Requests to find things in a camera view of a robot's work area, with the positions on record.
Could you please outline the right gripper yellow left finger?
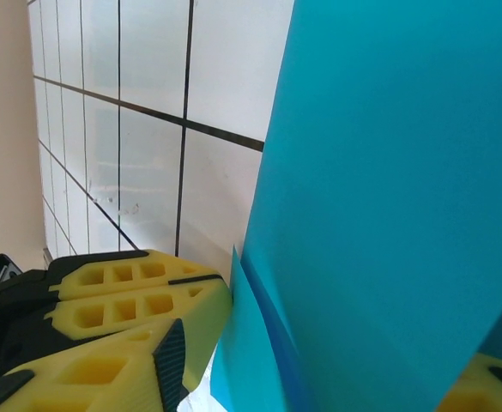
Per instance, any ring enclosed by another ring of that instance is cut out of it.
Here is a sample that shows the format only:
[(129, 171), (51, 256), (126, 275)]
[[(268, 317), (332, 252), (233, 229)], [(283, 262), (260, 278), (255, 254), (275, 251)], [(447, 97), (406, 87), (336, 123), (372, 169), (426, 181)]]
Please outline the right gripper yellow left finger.
[(146, 324), (5, 373), (0, 411), (174, 411), (184, 364), (182, 320)]

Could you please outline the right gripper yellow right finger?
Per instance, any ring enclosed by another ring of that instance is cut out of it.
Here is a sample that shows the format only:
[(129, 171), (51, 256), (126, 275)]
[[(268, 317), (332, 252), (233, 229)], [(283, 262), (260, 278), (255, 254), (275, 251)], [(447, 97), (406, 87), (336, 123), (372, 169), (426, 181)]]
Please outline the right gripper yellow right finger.
[(437, 411), (502, 411), (502, 360), (476, 354)]

